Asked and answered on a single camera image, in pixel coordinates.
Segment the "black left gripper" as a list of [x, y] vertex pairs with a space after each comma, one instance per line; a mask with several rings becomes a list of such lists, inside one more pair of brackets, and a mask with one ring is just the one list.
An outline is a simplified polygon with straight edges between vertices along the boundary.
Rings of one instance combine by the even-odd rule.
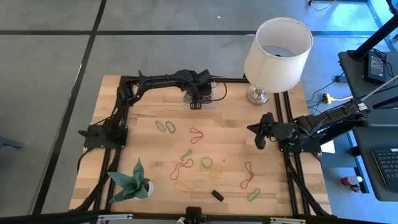
[[192, 80], [186, 84], [184, 96], [186, 102], [190, 102], [191, 110], [200, 110], [200, 102], [210, 102], [212, 100], [212, 83], [213, 77], [208, 70], [200, 73], [190, 71]]

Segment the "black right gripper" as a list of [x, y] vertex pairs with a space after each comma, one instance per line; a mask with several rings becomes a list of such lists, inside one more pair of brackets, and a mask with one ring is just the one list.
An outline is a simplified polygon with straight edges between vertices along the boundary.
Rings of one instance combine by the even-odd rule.
[[260, 132], [270, 127], [271, 141], [293, 141], [297, 137], [297, 130], [294, 123], [276, 123], [271, 112], [263, 114], [260, 122], [247, 126], [247, 129], [257, 133], [254, 139], [258, 149], [264, 149], [266, 146], [266, 136]]

